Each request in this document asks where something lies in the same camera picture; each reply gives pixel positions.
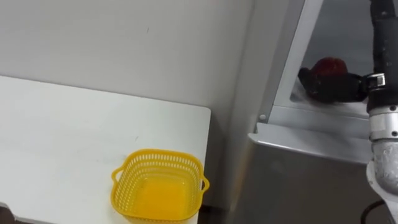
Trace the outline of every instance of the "metal panel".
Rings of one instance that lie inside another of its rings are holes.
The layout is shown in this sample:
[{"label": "metal panel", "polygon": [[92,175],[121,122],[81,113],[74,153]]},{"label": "metal panel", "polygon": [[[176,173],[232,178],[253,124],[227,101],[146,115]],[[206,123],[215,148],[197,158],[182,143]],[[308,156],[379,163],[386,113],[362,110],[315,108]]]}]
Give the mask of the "metal panel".
[{"label": "metal panel", "polygon": [[[252,150],[234,224],[354,224],[379,196],[366,166],[258,146]],[[368,224],[387,224],[381,207]]]},{"label": "metal panel", "polygon": [[371,143],[365,139],[344,138],[331,134],[257,123],[257,133],[249,134],[256,144],[327,159],[367,164]]},{"label": "metal panel", "polygon": [[273,106],[269,124],[368,139],[369,120],[331,113]]}]

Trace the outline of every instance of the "basket handle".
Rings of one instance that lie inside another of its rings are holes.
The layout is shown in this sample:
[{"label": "basket handle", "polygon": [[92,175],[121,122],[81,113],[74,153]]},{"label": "basket handle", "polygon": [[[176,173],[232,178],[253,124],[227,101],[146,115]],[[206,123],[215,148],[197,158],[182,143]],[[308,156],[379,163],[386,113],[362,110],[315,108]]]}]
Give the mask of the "basket handle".
[{"label": "basket handle", "polygon": [[121,166],[121,167],[117,168],[116,170],[114,170],[114,171],[112,172],[112,180],[113,180],[113,182],[114,182],[115,184],[118,182],[118,180],[116,180],[116,175],[117,175],[120,171],[123,171],[123,169],[124,169],[124,166]]},{"label": "basket handle", "polygon": [[203,194],[209,189],[210,182],[204,175],[201,176],[201,179],[202,179],[202,181],[204,183],[203,189],[201,190],[201,193]]}]

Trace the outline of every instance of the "plastic basket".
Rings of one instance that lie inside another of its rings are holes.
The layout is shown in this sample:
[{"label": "plastic basket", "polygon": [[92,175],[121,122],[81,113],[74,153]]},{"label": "plastic basket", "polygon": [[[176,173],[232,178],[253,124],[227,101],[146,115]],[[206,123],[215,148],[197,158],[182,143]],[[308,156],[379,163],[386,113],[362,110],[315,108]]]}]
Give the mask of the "plastic basket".
[{"label": "plastic basket", "polygon": [[180,222],[194,216],[210,186],[197,158],[159,149],[132,153],[112,173],[112,179],[114,209],[128,217],[153,221]]}]

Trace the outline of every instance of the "basket rim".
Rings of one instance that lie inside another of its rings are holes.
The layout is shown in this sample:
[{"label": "basket rim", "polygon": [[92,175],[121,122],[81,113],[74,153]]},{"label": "basket rim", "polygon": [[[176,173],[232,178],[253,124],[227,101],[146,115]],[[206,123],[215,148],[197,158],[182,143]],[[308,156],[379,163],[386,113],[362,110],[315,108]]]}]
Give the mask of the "basket rim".
[{"label": "basket rim", "polygon": [[[118,208],[118,206],[116,206],[116,203],[114,201],[114,195],[116,193],[116,189],[118,189],[119,186],[119,181],[116,180],[116,175],[121,172],[124,171],[124,169],[127,167],[127,165],[130,163],[130,161],[132,159],[134,159],[135,157],[142,155],[142,154],[149,154],[149,153],[158,153],[158,154],[165,154],[165,155],[173,155],[173,156],[183,156],[183,157],[188,157],[189,159],[197,162],[197,164],[199,165],[199,178],[204,182],[203,185],[203,189],[199,191],[198,196],[198,205],[195,209],[193,209],[192,213],[189,213],[186,217],[184,217],[183,219],[153,219],[153,218],[148,218],[148,217],[140,217],[137,215],[131,215],[130,213],[126,213],[122,210],[120,210]],[[168,222],[180,222],[180,221],[185,221],[188,220],[189,218],[193,217],[200,209],[201,204],[203,202],[203,194],[209,189],[210,187],[210,182],[209,180],[205,177],[204,175],[204,170],[203,170],[203,165],[200,162],[200,160],[198,158],[196,158],[195,156],[186,153],[186,152],[178,152],[178,151],[173,151],[173,150],[165,150],[165,149],[140,149],[137,150],[133,153],[131,153],[129,156],[127,156],[127,158],[124,160],[122,166],[118,167],[116,170],[114,170],[112,172],[112,180],[113,180],[113,187],[112,187],[112,191],[111,191],[111,204],[112,207],[121,215],[125,215],[127,217],[132,217],[132,218],[139,218],[139,219],[143,219],[143,220],[154,220],[154,221],[168,221]]]}]

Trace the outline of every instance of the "red apple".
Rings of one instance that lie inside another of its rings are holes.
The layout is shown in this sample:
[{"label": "red apple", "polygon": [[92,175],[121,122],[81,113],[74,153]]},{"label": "red apple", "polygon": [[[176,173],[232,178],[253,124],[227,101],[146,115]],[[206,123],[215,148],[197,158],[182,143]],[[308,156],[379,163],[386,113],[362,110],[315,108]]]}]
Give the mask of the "red apple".
[{"label": "red apple", "polygon": [[311,69],[313,75],[343,75],[348,73],[346,63],[339,58],[325,57]]}]

